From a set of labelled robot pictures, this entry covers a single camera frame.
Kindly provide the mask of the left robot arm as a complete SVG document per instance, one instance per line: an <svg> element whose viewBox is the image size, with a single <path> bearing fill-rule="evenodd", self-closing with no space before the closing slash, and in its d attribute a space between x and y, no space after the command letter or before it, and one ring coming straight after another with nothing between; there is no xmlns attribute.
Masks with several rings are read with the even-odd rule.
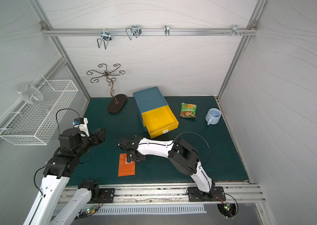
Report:
<svg viewBox="0 0 317 225"><path fill-rule="evenodd" d="M60 147L43 167L41 186L24 224L70 225L87 203L99 201L101 194L98 182L83 181L59 214L52 217L66 184L80 164L80 158L91 147L103 143L105 134L103 128L90 134L78 128L70 128L59 136Z"/></svg>

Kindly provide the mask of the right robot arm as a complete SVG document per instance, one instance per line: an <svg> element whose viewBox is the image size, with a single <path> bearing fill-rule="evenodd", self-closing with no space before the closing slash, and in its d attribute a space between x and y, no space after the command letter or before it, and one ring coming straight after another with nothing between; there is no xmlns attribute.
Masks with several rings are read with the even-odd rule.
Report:
<svg viewBox="0 0 317 225"><path fill-rule="evenodd" d="M179 172L192 178L202 198L214 197L214 181L204 170L198 151L184 139L156 141L139 136L133 139L122 137L118 148L127 153L128 163L144 161L146 155L169 159Z"/></svg>

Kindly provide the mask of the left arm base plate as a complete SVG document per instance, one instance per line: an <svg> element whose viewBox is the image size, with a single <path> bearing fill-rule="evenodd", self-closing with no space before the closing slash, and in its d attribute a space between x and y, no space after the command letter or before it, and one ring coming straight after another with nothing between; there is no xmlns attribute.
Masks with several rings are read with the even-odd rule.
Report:
<svg viewBox="0 0 317 225"><path fill-rule="evenodd" d="M93 189L91 194L88 204L113 203L115 188Z"/></svg>

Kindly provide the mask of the orange postcard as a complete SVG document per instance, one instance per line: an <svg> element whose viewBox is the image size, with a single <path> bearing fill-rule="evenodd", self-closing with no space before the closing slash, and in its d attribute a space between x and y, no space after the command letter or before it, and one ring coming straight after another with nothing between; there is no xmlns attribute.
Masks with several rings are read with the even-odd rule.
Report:
<svg viewBox="0 0 317 225"><path fill-rule="evenodd" d="M118 168L118 177L131 176L136 173L136 164L135 162L127 162L127 154L120 154L119 157L119 168Z"/></svg>

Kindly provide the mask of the teal drawer cabinet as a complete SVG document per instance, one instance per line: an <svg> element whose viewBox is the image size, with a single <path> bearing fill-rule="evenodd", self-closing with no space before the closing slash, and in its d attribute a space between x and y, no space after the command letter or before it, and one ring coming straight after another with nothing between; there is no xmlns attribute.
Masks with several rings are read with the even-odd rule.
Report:
<svg viewBox="0 0 317 225"><path fill-rule="evenodd" d="M134 92L133 98L138 111L138 117L143 126L144 132L147 132L142 114L160 107L167 106L168 103L158 87L152 87L142 91Z"/></svg>

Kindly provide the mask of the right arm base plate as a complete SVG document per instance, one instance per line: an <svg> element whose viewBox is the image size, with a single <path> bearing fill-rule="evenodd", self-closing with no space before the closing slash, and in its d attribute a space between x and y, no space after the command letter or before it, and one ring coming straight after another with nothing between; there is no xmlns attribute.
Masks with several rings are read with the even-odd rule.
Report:
<svg viewBox="0 0 317 225"><path fill-rule="evenodd" d="M226 201L223 187L215 187L212 193L200 191L197 187L189 187L186 190L190 202L216 202Z"/></svg>

